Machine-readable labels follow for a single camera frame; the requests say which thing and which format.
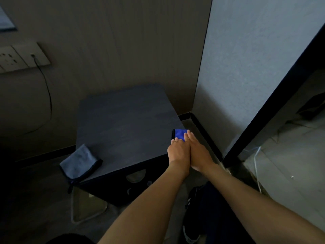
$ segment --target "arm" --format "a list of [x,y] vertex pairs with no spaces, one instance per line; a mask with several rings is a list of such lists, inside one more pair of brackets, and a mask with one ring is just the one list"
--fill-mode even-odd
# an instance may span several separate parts
[[190,146],[172,140],[169,167],[115,220],[99,241],[104,243],[162,243],[180,186],[189,174]]
[[291,210],[250,188],[215,164],[193,133],[191,165],[222,194],[244,228],[258,243],[325,243],[325,233]]

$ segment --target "forearm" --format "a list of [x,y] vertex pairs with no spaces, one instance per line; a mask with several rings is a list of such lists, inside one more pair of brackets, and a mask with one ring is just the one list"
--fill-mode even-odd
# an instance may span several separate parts
[[99,244],[162,243],[174,200],[185,176],[170,165],[123,211]]
[[217,164],[202,170],[223,195],[256,243],[324,243],[325,234],[284,206],[260,194]]

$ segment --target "black sneaker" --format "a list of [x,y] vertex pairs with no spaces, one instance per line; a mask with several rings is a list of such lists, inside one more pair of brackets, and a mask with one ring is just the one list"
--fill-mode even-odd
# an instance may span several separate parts
[[183,234],[185,241],[189,244],[196,243],[202,232],[199,224],[199,206],[203,195],[203,187],[204,185],[192,188],[185,205],[187,210],[183,220]]

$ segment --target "floor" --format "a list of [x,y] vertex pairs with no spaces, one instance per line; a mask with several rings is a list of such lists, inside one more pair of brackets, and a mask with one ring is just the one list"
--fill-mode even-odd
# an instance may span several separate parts
[[[244,163],[255,174],[254,155]],[[285,124],[256,157],[269,195],[325,231],[325,111]]]
[[[191,120],[183,121],[184,127],[194,132],[217,161]],[[71,196],[67,194],[67,183],[59,171],[59,163],[67,156],[44,161],[18,170],[10,184],[9,195],[3,199],[1,209],[1,242],[44,244],[64,233],[86,235],[95,243],[125,209],[108,209],[90,220],[74,224],[71,222]],[[165,237],[165,244],[177,243],[181,231],[188,191],[202,185],[206,179],[191,169],[182,185],[172,211]]]

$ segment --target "gray cloth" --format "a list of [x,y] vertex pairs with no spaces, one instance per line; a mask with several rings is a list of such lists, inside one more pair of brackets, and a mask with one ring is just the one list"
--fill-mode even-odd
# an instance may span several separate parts
[[63,160],[60,166],[67,177],[75,179],[86,173],[96,161],[97,159],[91,154],[87,146],[83,144]]

